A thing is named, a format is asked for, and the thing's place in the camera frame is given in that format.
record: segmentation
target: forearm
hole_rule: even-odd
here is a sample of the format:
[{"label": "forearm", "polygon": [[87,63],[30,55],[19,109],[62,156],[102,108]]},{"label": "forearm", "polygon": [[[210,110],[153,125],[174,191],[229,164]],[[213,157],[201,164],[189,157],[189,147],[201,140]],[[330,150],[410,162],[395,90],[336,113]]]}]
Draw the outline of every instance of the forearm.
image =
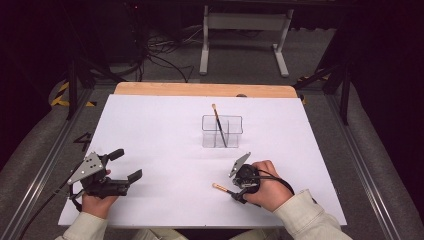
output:
[{"label": "forearm", "polygon": [[81,212],[63,236],[56,240],[101,240],[106,227],[107,220]]},{"label": "forearm", "polygon": [[287,231],[300,239],[351,239],[340,230],[338,221],[313,202],[308,190],[290,198],[274,211]]}]

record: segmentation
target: hand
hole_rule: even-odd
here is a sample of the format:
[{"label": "hand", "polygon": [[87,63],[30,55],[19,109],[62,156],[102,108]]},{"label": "hand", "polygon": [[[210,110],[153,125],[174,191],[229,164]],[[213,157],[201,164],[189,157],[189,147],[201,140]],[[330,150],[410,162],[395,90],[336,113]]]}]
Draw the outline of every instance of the hand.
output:
[{"label": "hand", "polygon": [[108,196],[101,199],[84,193],[82,195],[82,211],[99,218],[107,219],[109,209],[117,199],[118,196]]},{"label": "hand", "polygon": [[[255,162],[252,166],[258,170],[269,172],[275,177],[280,177],[270,160]],[[261,171],[259,171],[259,175],[269,176]],[[290,190],[280,182],[271,179],[261,179],[259,190],[254,194],[246,193],[243,195],[243,198],[250,203],[259,204],[266,210],[273,212],[292,196],[293,194]]]}]

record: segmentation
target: white paper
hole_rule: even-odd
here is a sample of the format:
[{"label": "white paper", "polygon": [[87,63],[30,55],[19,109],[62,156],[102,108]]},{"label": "white paper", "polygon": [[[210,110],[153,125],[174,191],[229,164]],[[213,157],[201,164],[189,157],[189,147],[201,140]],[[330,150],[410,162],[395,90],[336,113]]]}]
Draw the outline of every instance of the white paper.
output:
[{"label": "white paper", "polygon": [[[243,117],[239,148],[203,148],[202,116]],[[282,226],[263,208],[241,204],[212,183],[239,192],[228,177],[235,160],[272,160],[295,192],[310,189],[324,209],[346,225],[340,203],[299,99],[110,95],[88,153],[125,150],[109,162],[112,179],[138,169],[143,177],[120,197],[109,225],[123,228],[254,228]],[[68,201],[59,225],[78,212]]]}]

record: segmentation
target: person's left hand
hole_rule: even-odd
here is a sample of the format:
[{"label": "person's left hand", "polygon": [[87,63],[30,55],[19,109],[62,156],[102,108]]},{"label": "person's left hand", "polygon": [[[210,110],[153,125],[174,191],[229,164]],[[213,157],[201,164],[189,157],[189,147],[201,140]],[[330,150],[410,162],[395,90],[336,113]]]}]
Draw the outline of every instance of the person's left hand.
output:
[{"label": "person's left hand", "polygon": [[107,219],[109,209],[119,196],[108,196],[103,199],[89,196],[86,193],[82,195],[82,211],[99,218]]}]

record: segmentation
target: transparent box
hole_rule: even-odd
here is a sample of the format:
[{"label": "transparent box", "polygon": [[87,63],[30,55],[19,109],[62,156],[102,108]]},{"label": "transparent box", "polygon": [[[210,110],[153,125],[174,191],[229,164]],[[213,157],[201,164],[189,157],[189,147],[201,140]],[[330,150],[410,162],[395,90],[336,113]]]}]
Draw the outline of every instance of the transparent box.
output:
[{"label": "transparent box", "polygon": [[238,148],[243,133],[241,116],[220,115],[222,133],[215,115],[202,117],[203,144],[205,148]]}]

